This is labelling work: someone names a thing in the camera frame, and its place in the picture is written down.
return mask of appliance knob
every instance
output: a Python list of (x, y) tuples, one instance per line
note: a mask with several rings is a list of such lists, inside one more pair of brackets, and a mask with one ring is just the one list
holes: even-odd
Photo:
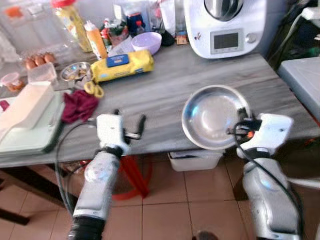
[(254, 43), (256, 40), (257, 40), (257, 35), (254, 34), (254, 33), (248, 33), (248, 34), (245, 36), (245, 41), (246, 41), (248, 44), (252, 44), (252, 43)]

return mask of appliance display screen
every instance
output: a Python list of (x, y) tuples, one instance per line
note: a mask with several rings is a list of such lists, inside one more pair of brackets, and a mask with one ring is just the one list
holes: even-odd
[(214, 36), (214, 49), (227, 49), (238, 47), (239, 34), (229, 33)]

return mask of yellow scissors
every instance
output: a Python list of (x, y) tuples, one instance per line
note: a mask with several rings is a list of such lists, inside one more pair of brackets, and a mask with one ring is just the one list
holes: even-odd
[(83, 86), (85, 92), (90, 95), (94, 95), (96, 98), (102, 98), (105, 95), (105, 91), (98, 84), (95, 84), (93, 80), (88, 81)]

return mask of yellow package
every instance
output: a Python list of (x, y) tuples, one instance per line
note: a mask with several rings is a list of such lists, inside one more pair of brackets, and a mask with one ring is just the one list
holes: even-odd
[[(127, 56), (119, 55), (108, 57), (94, 62), (91, 70), (96, 83), (121, 78), (124, 76), (150, 72), (154, 69), (154, 59), (148, 50), (129, 52)], [(117, 65), (119, 62), (128, 61), (127, 64)]]

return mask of metal bowl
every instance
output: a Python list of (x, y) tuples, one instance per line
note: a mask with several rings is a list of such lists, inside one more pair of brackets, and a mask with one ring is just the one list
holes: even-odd
[(88, 62), (76, 62), (64, 68), (60, 73), (60, 78), (75, 83), (82, 80), (86, 75), (91, 75), (90, 64)]
[(198, 147), (222, 150), (234, 145), (227, 128), (239, 120), (238, 109), (251, 110), (245, 98), (225, 85), (211, 85), (196, 91), (184, 105), (182, 128), (188, 139)]

